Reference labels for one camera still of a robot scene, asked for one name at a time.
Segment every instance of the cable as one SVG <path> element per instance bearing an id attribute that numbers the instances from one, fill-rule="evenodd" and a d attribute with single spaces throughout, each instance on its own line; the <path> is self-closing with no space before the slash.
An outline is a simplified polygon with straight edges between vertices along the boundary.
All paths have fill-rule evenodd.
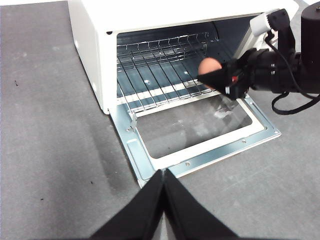
<path id="1" fill-rule="evenodd" d="M 308 109 L 310 107 L 312 107 L 313 105 L 315 105 L 316 103 L 318 103 L 320 101 L 320 94 L 318 96 L 311 96 L 309 94 L 307 94 L 305 91 L 303 91 L 300 86 L 298 85 L 298 83 L 296 82 L 296 79 L 295 79 L 295 76 L 290 68 L 290 65 L 287 61 L 287 59 L 282 55 L 282 53 L 276 49 L 271 43 L 270 43 L 270 40 L 274 37 L 275 35 L 271 32 L 271 31 L 268 31 L 268 36 L 265 38 L 265 42 L 266 44 L 275 52 L 277 53 L 284 61 L 284 63 L 286 64 L 286 67 L 290 73 L 290 76 L 292 78 L 292 81 L 294 83 L 294 86 L 297 88 L 297 90 L 300 92 L 300 94 L 302 94 L 303 96 L 305 96 L 306 98 L 309 98 L 309 99 L 312 99 L 311 101 L 307 102 L 306 104 L 300 106 L 300 107 L 297 107 L 297 108 L 294 108 L 294 109 L 291 109 L 291 110 L 281 110 L 281 109 L 278 109 L 275 107 L 275 104 L 277 101 L 279 101 L 280 99 L 284 99 L 285 97 L 287 97 L 289 95 L 289 92 L 283 92 L 282 94 L 280 94 L 279 96 L 277 96 L 275 99 L 272 100 L 272 103 L 271 103 L 271 107 L 272 107 L 272 110 L 279 114 L 279 115 L 291 115 L 291 114 L 296 114 L 296 113 L 299 113 L 305 109 Z"/>
<path id="2" fill-rule="evenodd" d="M 312 96 L 312 95 L 306 93 L 304 90 L 301 89 L 301 87 L 298 85 L 298 83 L 297 83 L 297 81 L 296 81 L 296 79 L 295 79 L 295 76 L 294 76 L 294 74 L 293 74 L 293 72 L 292 72 L 292 70 L 291 70 L 291 68 L 290 68 L 290 65 L 289 65 L 287 59 L 285 58 L 285 56 L 283 56 L 282 53 L 281 53 L 278 49 L 276 49 L 269 41 L 267 41 L 267 37 L 265 38 L 264 41 L 266 42 L 266 44 L 267 44 L 270 48 L 272 48 L 272 50 L 273 50 L 275 53 L 277 53 L 277 54 L 282 58 L 282 60 L 284 61 L 285 65 L 286 65 L 286 67 L 287 67 L 287 69 L 288 69 L 288 71 L 289 71 L 289 73 L 290 73 L 290 76 L 291 76 L 291 78 L 292 78 L 293 84 L 294 84 L 294 86 L 296 87 L 296 89 L 299 91 L 299 93 L 301 93 L 303 96 L 305 96 L 305 97 L 308 98 L 308 99 L 320 100 L 320 94 L 319 94 L 318 96 Z"/>

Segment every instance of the white toaster oven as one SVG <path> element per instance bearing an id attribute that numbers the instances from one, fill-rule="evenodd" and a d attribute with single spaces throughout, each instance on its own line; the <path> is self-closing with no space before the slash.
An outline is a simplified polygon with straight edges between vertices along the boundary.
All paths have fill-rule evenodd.
<path id="1" fill-rule="evenodd" d="M 221 63 L 267 48 L 249 21 L 292 0 L 68 0 L 74 44 L 110 114 L 140 186 L 158 169 L 176 177 L 280 136 L 254 101 L 231 101 L 197 81 Z"/>

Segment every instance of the oven door hinge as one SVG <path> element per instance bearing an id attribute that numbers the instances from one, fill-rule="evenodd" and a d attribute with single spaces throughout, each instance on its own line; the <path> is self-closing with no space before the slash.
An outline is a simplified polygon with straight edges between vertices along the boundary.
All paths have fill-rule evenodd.
<path id="1" fill-rule="evenodd" d="M 134 132 L 136 129 L 137 129 L 137 124 L 138 124 L 138 118 L 137 118 L 137 115 L 136 113 L 134 112 L 132 114 L 132 120 L 131 120 L 131 123 L 130 123 L 130 127 L 127 129 L 127 131 L 132 131 Z"/>

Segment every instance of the gray carpet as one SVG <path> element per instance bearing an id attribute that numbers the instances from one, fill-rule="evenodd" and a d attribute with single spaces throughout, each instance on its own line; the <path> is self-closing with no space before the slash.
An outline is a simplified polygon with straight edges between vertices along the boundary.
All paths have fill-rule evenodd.
<path id="1" fill-rule="evenodd" d="M 88 237 L 139 191 L 135 176 L 77 55 L 67 3 L 0 11 L 1 239 Z M 299 24 L 297 14 L 297 50 Z M 273 94 L 250 95 L 282 136 L 181 181 L 240 236 L 317 240 L 320 104 L 279 116 Z M 304 102 L 293 94 L 279 106 Z"/>

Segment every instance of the egg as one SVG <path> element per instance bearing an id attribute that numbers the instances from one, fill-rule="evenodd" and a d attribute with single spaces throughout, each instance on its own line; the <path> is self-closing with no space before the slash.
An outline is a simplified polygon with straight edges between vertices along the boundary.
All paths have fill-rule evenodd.
<path id="1" fill-rule="evenodd" d="M 198 74 L 203 75 L 219 69 L 222 69 L 222 66 L 218 60 L 214 59 L 213 57 L 206 57 L 199 64 Z M 206 88 L 213 89 L 208 85 L 204 85 L 204 86 Z"/>

